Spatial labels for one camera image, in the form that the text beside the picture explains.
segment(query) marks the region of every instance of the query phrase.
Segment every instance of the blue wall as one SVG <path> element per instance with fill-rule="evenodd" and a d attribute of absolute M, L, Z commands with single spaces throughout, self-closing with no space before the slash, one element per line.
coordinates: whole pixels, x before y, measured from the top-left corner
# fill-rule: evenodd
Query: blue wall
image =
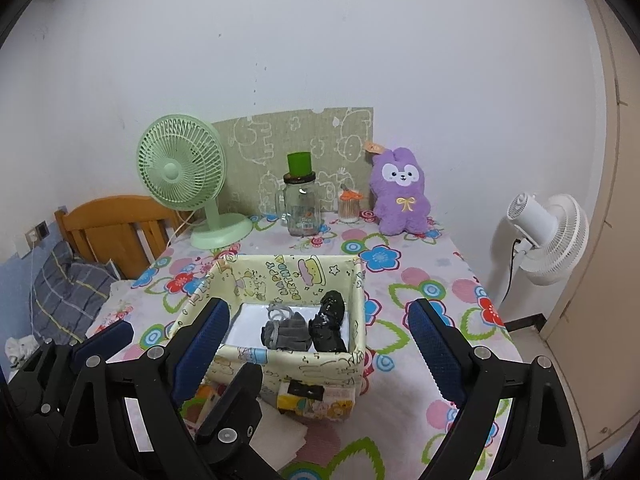
<path fill-rule="evenodd" d="M 9 337 L 20 338 L 31 333 L 29 289 L 31 265 L 33 277 L 42 268 L 49 253 L 62 240 L 57 224 L 49 225 L 49 236 L 24 258 L 14 254 L 0 264 L 0 366 L 9 377 L 9 360 L 4 355 L 4 342 Z"/>

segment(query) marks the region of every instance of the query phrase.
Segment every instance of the black cable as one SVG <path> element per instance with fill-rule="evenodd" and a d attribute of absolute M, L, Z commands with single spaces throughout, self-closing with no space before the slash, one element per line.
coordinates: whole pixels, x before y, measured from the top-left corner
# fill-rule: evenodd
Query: black cable
<path fill-rule="evenodd" d="M 502 298 L 502 301 L 500 302 L 500 306 L 502 306 L 502 304 L 504 303 L 504 300 L 507 299 L 507 294 L 511 290 L 511 280 L 513 279 L 513 261 L 516 258 L 516 255 L 514 254 L 513 251 L 516 250 L 516 244 L 519 244 L 520 242 L 521 242 L 521 240 L 518 240 L 516 238 L 513 241 L 513 244 L 511 245 L 511 264 L 509 265 L 509 286 L 507 286 L 507 292 L 504 293 L 504 298 Z"/>

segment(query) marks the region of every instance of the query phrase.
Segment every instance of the stuffed animal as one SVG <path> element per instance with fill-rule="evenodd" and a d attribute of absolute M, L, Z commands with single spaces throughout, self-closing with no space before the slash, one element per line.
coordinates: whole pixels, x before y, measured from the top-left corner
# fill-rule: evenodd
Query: stuffed animal
<path fill-rule="evenodd" d="M 424 196 L 424 173 L 411 150 L 396 148 L 374 155 L 369 185 L 376 195 L 373 213 L 380 219 L 383 235 L 402 231 L 419 235 L 429 230 L 431 204 Z"/>

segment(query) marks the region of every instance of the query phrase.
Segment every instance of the jar handle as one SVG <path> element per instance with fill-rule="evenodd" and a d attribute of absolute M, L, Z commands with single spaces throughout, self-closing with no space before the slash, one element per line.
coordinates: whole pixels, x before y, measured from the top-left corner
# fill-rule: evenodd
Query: jar handle
<path fill-rule="evenodd" d="M 284 190 L 276 190 L 276 215 L 280 217 L 280 220 L 287 219 L 287 203 L 284 200 Z"/>

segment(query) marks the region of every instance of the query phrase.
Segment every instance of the tablecloth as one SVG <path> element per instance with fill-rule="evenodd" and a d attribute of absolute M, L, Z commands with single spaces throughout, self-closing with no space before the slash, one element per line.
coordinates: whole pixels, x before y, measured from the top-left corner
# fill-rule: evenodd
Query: tablecloth
<path fill-rule="evenodd" d="M 443 226 L 429 218 L 421 235 L 385 237 L 370 211 L 355 224 L 326 214 L 321 233 L 292 238 L 275 216 L 253 216 L 247 238 L 217 251 L 182 237 L 133 284 L 117 311 L 100 313 L 96 329 L 116 319 L 134 327 L 134 341 L 112 360 L 137 358 L 165 344 L 181 305 L 217 258 L 226 254 L 358 254 L 366 264 L 367 352 L 361 396 L 345 422 L 308 421 L 306 445 L 282 472 L 290 480 L 417 479 L 450 428 L 456 408 L 442 399 L 409 333 L 406 314 L 427 298 L 473 346 L 520 361 L 490 299 Z M 489 473 L 508 418 L 500 402 L 473 478 Z"/>

